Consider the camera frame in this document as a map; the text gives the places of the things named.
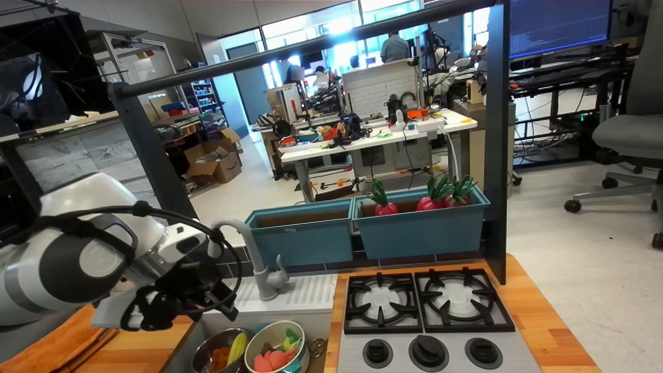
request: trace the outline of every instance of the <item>bowl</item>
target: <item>bowl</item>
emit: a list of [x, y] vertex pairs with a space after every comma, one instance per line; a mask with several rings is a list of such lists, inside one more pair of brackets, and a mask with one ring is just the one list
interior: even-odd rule
[[263, 353], [265, 344], [277, 348], [286, 340], [288, 332], [299, 335], [299, 345], [297, 345], [294, 356], [283, 369], [277, 369], [277, 373], [306, 373], [306, 369], [308, 369], [308, 350], [306, 350], [304, 327], [299, 325], [292, 319], [274, 322], [274, 323], [265, 325], [263, 329], [260, 329], [249, 340], [249, 345], [246, 345], [246, 353], [245, 353], [246, 369], [251, 373], [263, 373], [263, 370], [257, 370], [253, 366], [255, 356], [260, 356]]
[[227, 329], [216, 333], [214, 337], [208, 337], [192, 354], [190, 359], [190, 369], [192, 370], [206, 370], [206, 373], [246, 373], [245, 366], [245, 356], [237, 359], [232, 365], [229, 366], [210, 366], [211, 362], [211, 353], [216, 348], [230, 348], [232, 340], [241, 333], [246, 333], [245, 329]]

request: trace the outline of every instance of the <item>office chair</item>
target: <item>office chair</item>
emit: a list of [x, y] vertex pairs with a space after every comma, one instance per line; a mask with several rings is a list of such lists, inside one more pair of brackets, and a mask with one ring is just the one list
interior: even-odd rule
[[635, 174], [608, 171], [605, 190], [578, 192], [565, 200], [565, 211], [578, 213], [584, 198], [601, 198], [633, 192], [652, 192], [652, 211], [660, 216], [661, 230], [652, 237], [652, 246], [663, 248], [663, 0], [652, 0], [644, 46], [636, 59], [631, 88], [626, 93], [626, 114], [614, 116], [597, 126], [592, 139], [600, 146], [617, 154], [622, 161], [657, 167], [655, 181]]

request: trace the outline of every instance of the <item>gas stove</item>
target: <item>gas stove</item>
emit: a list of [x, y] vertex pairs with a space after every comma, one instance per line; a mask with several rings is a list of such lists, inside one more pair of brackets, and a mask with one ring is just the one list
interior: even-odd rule
[[354, 276], [340, 373], [539, 370], [484, 269]]

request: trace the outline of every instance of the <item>robotic arm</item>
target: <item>robotic arm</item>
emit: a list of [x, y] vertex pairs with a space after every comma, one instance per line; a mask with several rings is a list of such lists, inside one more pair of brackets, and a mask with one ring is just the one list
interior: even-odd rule
[[234, 254], [218, 227], [139, 202], [105, 174], [41, 204], [33, 227], [0, 248], [0, 327], [86, 302], [97, 305], [99, 327], [168, 329], [176, 314], [210, 309], [237, 316], [241, 277], [232, 289], [218, 274], [216, 259]]

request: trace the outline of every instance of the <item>teal container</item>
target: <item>teal container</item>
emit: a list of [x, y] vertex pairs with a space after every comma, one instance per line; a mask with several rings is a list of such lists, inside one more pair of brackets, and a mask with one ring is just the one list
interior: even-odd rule
[[387, 192], [398, 204], [396, 216], [373, 216], [375, 202], [353, 198], [351, 219], [358, 230], [370, 259], [418, 256], [479, 251], [490, 198], [473, 186], [473, 202], [449, 209], [417, 211], [427, 188]]
[[351, 198], [255, 209], [245, 223], [268, 268], [353, 261]]

